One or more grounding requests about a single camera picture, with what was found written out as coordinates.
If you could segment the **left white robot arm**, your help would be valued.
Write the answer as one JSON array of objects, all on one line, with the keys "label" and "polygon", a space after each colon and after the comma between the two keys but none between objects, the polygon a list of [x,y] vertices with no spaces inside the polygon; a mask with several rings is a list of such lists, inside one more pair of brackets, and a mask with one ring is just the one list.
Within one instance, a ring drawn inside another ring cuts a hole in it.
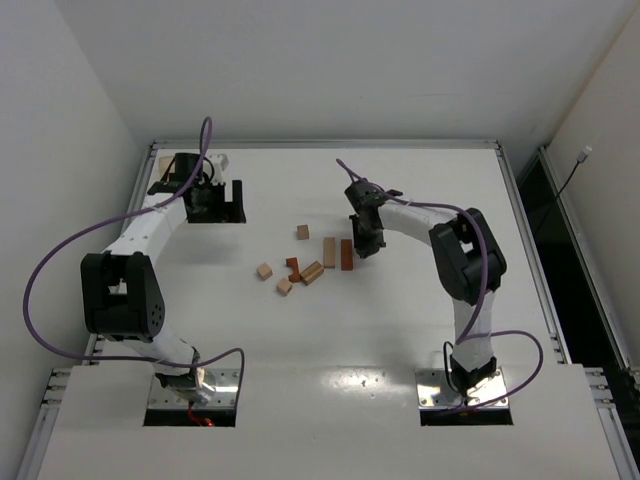
[{"label": "left white robot arm", "polygon": [[154,265],[184,223],[245,223],[242,183],[223,179],[228,165],[224,154],[175,154],[146,192],[143,214],[81,262],[87,329],[150,359],[161,386],[193,402],[213,396],[214,378],[198,350],[170,328]]}]

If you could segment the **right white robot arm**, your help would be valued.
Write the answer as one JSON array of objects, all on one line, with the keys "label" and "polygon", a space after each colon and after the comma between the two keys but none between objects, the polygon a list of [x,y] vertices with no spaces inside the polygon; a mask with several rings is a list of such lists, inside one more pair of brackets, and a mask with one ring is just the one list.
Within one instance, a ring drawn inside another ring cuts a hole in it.
[{"label": "right white robot arm", "polygon": [[412,204],[400,199],[398,192],[382,191],[365,180],[352,182],[345,196],[354,209],[350,220],[360,258],[386,246],[386,230],[432,249],[438,278],[454,308],[451,386],[465,394],[492,376],[497,368],[492,308],[507,263],[483,214],[475,208]]}]

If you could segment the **long light wood block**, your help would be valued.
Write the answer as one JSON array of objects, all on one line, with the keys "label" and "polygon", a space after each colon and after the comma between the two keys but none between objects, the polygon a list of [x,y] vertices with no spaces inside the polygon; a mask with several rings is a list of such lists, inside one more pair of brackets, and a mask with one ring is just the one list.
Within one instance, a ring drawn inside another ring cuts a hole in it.
[{"label": "long light wood block", "polygon": [[325,269],[334,269],[336,266],[335,237],[325,237],[323,239],[323,266]]}]

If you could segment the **transparent orange plastic box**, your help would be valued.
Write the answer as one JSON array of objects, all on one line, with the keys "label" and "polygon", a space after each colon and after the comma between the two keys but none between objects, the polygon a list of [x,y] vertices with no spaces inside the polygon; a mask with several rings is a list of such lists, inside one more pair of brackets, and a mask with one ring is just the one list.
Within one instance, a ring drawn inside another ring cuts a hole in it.
[{"label": "transparent orange plastic box", "polygon": [[157,160],[157,171],[160,181],[166,181],[175,171],[174,156],[164,156]]}]

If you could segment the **small light cube block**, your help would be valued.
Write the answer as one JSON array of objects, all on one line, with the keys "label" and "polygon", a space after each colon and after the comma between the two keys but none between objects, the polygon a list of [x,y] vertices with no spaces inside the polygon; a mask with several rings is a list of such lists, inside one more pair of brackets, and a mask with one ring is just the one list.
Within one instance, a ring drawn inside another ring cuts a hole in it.
[{"label": "small light cube block", "polygon": [[308,240],[310,238],[310,230],[307,224],[298,225],[296,227],[296,237],[298,240]]}]

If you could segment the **light wooden cube block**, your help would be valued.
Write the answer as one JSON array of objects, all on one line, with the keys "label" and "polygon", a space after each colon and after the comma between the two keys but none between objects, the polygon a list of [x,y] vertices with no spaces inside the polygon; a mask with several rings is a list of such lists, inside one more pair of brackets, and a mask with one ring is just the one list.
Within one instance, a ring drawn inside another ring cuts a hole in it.
[{"label": "light wooden cube block", "polygon": [[262,263],[256,268],[256,274],[262,281],[265,281],[273,275],[273,271],[267,263]]}]

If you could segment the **long reddish wood block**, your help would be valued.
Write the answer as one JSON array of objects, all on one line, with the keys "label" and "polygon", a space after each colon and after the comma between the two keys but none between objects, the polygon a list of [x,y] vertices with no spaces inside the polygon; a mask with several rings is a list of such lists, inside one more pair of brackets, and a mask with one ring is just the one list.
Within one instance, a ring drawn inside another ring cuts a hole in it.
[{"label": "long reddish wood block", "polygon": [[351,239],[344,238],[340,243],[341,253],[341,270],[352,271],[354,269],[353,260],[353,242]]}]

